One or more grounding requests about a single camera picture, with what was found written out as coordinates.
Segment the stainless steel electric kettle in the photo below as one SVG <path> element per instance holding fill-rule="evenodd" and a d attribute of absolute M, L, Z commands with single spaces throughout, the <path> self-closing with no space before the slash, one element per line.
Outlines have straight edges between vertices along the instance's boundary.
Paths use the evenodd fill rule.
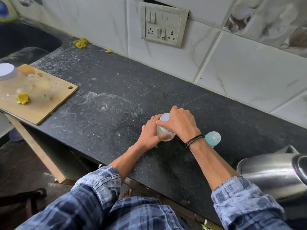
<path fill-rule="evenodd" d="M 307 156 L 291 145 L 275 153 L 243 159 L 237 172 L 277 200 L 307 191 Z"/>

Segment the faucet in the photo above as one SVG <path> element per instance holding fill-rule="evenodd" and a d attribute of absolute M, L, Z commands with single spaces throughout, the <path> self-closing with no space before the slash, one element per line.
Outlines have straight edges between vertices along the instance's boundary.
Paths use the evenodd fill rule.
<path fill-rule="evenodd" d="M 39 5 L 43 5 L 42 0 L 18 0 L 23 6 L 30 6 L 33 2 L 36 2 Z"/>

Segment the rolled-up sleeve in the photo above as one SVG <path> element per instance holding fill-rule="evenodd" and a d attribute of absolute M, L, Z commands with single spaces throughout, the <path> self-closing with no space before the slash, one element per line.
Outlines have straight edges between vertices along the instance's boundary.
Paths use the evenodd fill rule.
<path fill-rule="evenodd" d="M 211 197 L 225 229 L 291 229 L 274 198 L 242 177 L 230 178 Z"/>
<path fill-rule="evenodd" d="M 104 166 L 80 178 L 70 192 L 20 225 L 21 229 L 100 229 L 118 200 L 121 178 Z"/>

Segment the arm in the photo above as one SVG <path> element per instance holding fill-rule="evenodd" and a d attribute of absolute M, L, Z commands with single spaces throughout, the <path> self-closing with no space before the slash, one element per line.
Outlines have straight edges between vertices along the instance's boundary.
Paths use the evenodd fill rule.
<path fill-rule="evenodd" d="M 174 106 L 169 120 L 157 121 L 159 126 L 176 133 L 186 143 L 201 132 L 193 115 Z M 237 172 L 205 139 L 190 145 L 211 189 L 214 208 L 225 229 L 290 229 L 284 220 L 283 208 Z"/>
<path fill-rule="evenodd" d="M 153 116 L 142 127 L 138 141 L 127 152 L 104 166 L 80 178 L 70 192 L 59 197 L 46 209 L 32 216 L 17 230 L 22 229 L 100 229 L 104 217 L 118 200 L 121 184 L 136 161 L 169 134 L 157 136 Z"/>

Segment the countertop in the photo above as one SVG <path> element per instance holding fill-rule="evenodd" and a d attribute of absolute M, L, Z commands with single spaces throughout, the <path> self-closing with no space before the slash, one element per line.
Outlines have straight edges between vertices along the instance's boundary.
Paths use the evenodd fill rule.
<path fill-rule="evenodd" d="M 306 154 L 306 129 L 93 44 L 66 46 L 32 65 L 79 86 L 32 126 L 106 165 L 136 142 L 151 116 L 173 105 L 190 110 L 203 134 L 221 134 L 215 150 L 232 166 L 287 144 Z M 178 137 L 145 153 L 129 177 L 220 224 L 209 184 Z"/>

